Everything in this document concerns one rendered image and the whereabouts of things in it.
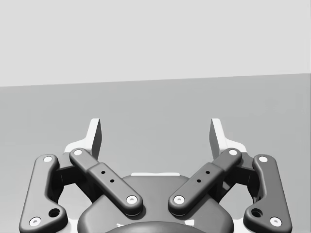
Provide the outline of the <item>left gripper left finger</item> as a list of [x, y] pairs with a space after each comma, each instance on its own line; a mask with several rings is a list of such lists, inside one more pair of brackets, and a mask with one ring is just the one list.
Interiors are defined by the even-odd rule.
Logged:
[[73, 183], [92, 202], [104, 195], [125, 216], [142, 212], [142, 196], [98, 161], [101, 143], [101, 122], [93, 118], [85, 138], [68, 144], [61, 156], [44, 154], [36, 158], [20, 217], [20, 233], [58, 233], [66, 228], [69, 218], [58, 201], [64, 186]]

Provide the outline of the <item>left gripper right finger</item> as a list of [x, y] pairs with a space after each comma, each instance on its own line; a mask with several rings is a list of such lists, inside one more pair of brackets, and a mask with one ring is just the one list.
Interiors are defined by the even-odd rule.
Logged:
[[220, 201], [235, 184], [245, 185], [253, 204], [242, 222], [254, 233], [292, 233], [293, 225], [277, 162], [273, 156], [251, 157], [246, 147], [226, 138], [220, 119], [210, 124], [209, 142], [213, 161], [203, 165], [168, 200], [175, 216], [188, 214], [204, 196]]

